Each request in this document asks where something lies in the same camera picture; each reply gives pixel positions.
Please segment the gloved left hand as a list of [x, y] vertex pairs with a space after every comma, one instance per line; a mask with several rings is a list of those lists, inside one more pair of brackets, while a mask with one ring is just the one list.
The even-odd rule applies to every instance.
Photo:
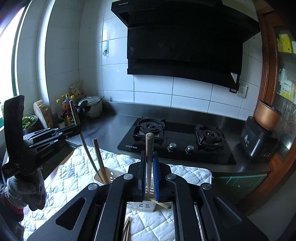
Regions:
[[24, 179], [15, 176], [1, 185], [1, 215], [6, 222], [21, 222], [23, 209], [42, 210], [46, 203], [46, 189], [41, 170]]

